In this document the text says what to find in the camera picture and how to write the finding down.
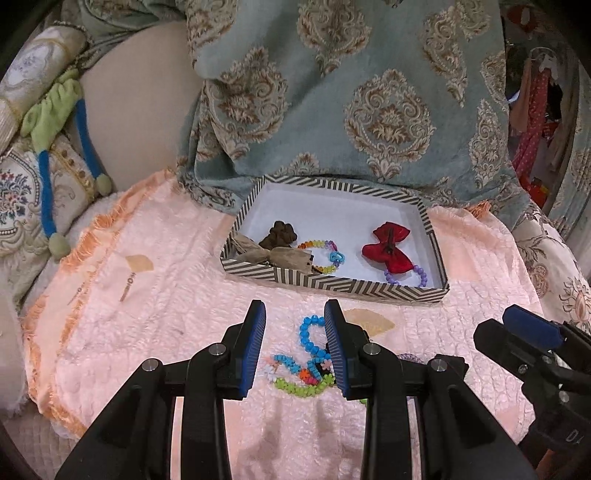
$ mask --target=orange fringe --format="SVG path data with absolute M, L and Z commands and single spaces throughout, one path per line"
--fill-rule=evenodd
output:
M 480 220 L 491 211 L 491 207 L 492 205 L 488 200 L 483 200 L 476 205 L 466 207 L 465 210 L 468 210 L 476 219 Z

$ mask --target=green fabric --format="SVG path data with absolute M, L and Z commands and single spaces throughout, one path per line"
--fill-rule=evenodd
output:
M 113 183 L 111 178 L 104 173 L 101 173 L 95 179 L 96 191 L 100 193 L 102 197 L 106 197 L 113 190 Z
M 178 178 L 204 205 L 236 213 L 265 174 L 338 177 L 429 205 L 488 199 L 509 228 L 528 203 L 508 162 L 496 0 L 84 4 L 104 42 L 186 16 L 205 82 Z
M 76 80 L 77 77 L 76 70 L 65 72 L 56 80 L 45 97 L 25 114 L 21 135 L 31 135 L 36 154 L 50 149 L 74 110 L 76 102 L 82 98 L 82 87 Z
M 54 260 L 60 260 L 70 254 L 70 244 L 61 233 L 54 233 L 49 237 L 48 247 Z

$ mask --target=dark brown object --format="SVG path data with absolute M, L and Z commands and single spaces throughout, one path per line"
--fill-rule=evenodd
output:
M 290 247 L 290 244 L 296 240 L 297 235 L 291 224 L 278 220 L 273 225 L 273 228 L 269 230 L 269 235 L 259 243 L 259 246 L 266 250 L 273 250 L 276 247 Z

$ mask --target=red bow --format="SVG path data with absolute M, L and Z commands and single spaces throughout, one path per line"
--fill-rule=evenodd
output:
M 397 223 L 386 222 L 374 230 L 378 237 L 378 244 L 365 245 L 361 250 L 364 257 L 375 262 L 385 263 L 388 271 L 392 274 L 405 273 L 413 269 L 413 263 L 401 250 L 396 248 L 395 243 L 404 240 L 410 230 Z

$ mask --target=purple beaded bracelet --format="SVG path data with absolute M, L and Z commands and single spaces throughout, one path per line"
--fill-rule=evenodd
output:
M 427 286 L 427 273 L 418 265 L 413 265 L 413 272 L 418 273 L 421 277 L 421 283 L 419 287 L 423 288 Z M 394 278 L 394 275 L 391 274 L 388 270 L 384 271 L 384 275 L 386 275 L 386 281 L 392 285 L 400 285 L 400 282 Z

